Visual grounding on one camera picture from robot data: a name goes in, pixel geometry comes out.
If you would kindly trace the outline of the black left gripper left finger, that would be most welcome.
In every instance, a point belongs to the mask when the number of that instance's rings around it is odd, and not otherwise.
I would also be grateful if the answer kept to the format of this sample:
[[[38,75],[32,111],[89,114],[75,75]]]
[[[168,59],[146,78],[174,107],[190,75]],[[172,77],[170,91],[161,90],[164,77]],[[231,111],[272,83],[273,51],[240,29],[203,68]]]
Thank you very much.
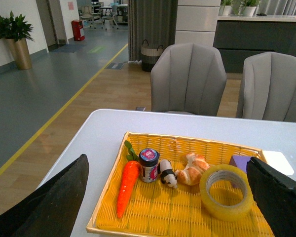
[[[69,237],[89,175],[82,154],[50,180],[0,215],[0,237]]]

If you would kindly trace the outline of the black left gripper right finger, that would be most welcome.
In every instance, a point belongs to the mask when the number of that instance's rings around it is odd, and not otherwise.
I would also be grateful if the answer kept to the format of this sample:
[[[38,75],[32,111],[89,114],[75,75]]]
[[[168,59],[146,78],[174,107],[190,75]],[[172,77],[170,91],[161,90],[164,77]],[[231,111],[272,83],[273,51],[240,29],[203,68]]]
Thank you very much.
[[[247,176],[254,200],[276,237],[296,237],[296,181],[251,157]]]

